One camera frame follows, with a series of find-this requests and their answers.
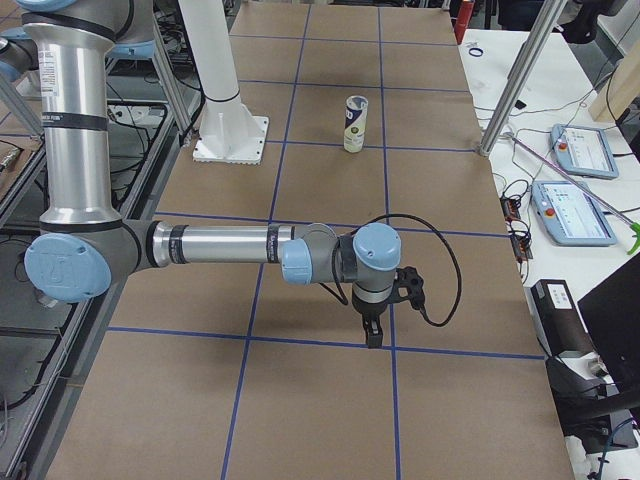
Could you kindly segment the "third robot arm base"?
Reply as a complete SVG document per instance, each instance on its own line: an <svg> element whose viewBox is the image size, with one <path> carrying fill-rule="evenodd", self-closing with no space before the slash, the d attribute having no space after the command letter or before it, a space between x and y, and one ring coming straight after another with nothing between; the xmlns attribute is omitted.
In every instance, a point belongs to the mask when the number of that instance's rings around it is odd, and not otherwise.
<svg viewBox="0 0 640 480"><path fill-rule="evenodd" d="M23 27L1 32L1 74L11 83L25 76L18 92L29 99L41 98L37 45Z"/></svg>

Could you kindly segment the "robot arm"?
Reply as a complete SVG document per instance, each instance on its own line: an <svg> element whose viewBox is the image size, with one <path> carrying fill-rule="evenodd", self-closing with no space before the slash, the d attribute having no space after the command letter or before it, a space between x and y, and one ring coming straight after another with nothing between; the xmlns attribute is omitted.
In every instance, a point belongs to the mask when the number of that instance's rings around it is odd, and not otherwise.
<svg viewBox="0 0 640 480"><path fill-rule="evenodd" d="M25 254L44 294L68 303L105 293L135 272L189 263L277 264L292 284L350 284L366 343L383 341L381 315L398 282L401 240L371 222L330 227L170 225L126 220L111 194L106 56L155 48L149 1L25 1L22 23L38 52L49 206Z"/></svg>

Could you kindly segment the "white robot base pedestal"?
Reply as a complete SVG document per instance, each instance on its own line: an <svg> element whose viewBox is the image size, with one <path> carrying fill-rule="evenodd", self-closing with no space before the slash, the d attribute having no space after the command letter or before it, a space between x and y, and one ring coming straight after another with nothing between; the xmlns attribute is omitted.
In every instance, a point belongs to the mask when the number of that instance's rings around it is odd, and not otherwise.
<svg viewBox="0 0 640 480"><path fill-rule="evenodd" d="M241 99L223 3L183 0L179 7L205 100L193 158L259 164L269 119L252 115Z"/></svg>

